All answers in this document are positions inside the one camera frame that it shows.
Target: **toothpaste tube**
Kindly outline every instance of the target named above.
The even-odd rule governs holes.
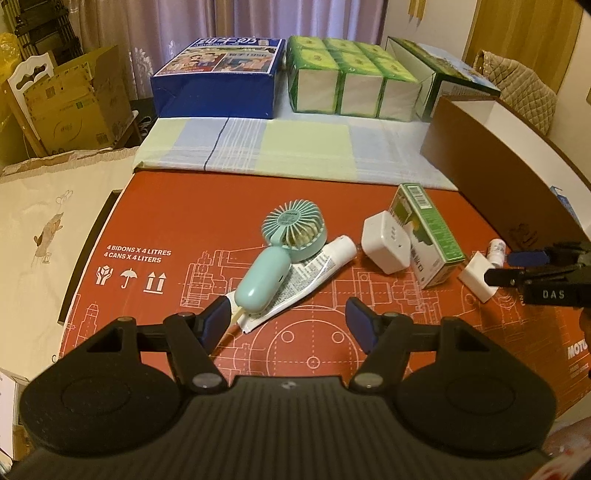
[[[238,325],[244,333],[250,333],[259,325],[317,290],[341,267],[353,260],[356,254],[357,247],[346,235],[326,244],[315,256],[293,264],[287,278],[269,306],[261,313],[244,313],[238,319]],[[234,292],[235,290],[227,295],[232,303],[232,314],[239,309],[234,301]]]

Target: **white plug adapter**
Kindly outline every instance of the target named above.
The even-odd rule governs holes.
[[[361,248],[386,275],[410,265],[410,238],[387,211],[365,220]]]

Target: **fan grille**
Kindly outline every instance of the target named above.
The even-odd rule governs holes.
[[[305,248],[324,230],[324,219],[318,206],[309,200],[292,200],[277,207],[262,224],[265,242],[279,228],[285,228],[282,244],[292,249]]]

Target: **beige quilted fabric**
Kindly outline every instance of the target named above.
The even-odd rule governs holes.
[[[501,90],[501,100],[528,119],[544,135],[556,111],[556,94],[536,72],[519,63],[482,50],[474,67]]]

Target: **blue milk carton box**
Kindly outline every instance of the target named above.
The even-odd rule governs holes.
[[[200,38],[153,77],[158,116],[273,118],[285,49],[277,38]]]

